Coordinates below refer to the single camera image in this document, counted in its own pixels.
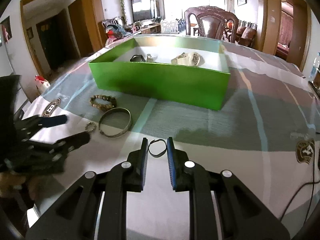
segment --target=water bottle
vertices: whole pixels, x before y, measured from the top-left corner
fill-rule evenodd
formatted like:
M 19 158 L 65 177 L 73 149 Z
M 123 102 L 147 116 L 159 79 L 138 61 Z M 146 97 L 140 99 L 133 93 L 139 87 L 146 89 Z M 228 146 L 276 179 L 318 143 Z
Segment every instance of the water bottle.
M 318 53 L 318 57 L 315 58 L 315 61 L 313 62 L 313 67 L 309 76 L 309 81 L 313 82 L 316 74 L 317 74 L 317 69 L 320 66 L 320 52 Z

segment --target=tablecloth emblem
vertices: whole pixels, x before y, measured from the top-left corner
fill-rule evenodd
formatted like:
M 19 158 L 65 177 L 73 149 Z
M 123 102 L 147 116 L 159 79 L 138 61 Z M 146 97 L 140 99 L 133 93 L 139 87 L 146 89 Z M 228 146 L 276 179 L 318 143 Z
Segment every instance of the tablecloth emblem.
M 50 117 L 53 111 L 60 105 L 61 99 L 57 98 L 53 100 L 51 103 L 49 103 L 44 111 L 42 112 L 41 116 L 42 117 Z
M 298 141 L 296 147 L 296 156 L 299 163 L 310 163 L 315 153 L 315 140 Z

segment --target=carved wooden chair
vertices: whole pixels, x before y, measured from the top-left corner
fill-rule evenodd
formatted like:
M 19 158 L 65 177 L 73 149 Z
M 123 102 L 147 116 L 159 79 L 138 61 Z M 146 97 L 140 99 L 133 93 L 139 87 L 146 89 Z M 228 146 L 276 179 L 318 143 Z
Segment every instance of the carved wooden chair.
M 239 25 L 239 19 L 231 12 L 226 12 L 216 6 L 191 7 L 184 13 L 186 19 L 187 35 L 190 35 L 191 25 L 190 16 L 194 15 L 199 25 L 199 35 L 220 40 L 225 31 L 226 24 L 233 22 L 230 42 L 235 43 L 236 32 Z

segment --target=plastic bag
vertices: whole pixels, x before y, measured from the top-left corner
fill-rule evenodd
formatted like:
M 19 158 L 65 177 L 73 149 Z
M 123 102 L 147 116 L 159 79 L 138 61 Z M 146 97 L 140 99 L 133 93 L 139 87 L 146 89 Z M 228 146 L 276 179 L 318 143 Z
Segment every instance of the plastic bag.
M 44 91 L 46 91 L 50 87 L 50 83 L 44 79 L 42 76 L 36 76 L 36 87 L 39 95 L 41 95 Z

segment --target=bright window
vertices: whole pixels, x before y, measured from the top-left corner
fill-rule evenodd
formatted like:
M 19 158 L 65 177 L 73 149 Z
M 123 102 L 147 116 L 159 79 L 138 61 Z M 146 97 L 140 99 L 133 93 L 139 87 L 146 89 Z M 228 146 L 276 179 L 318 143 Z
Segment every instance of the bright window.
M 190 7 L 217 6 L 226 10 L 225 0 L 164 0 L 164 14 L 167 21 L 184 18 L 184 12 Z

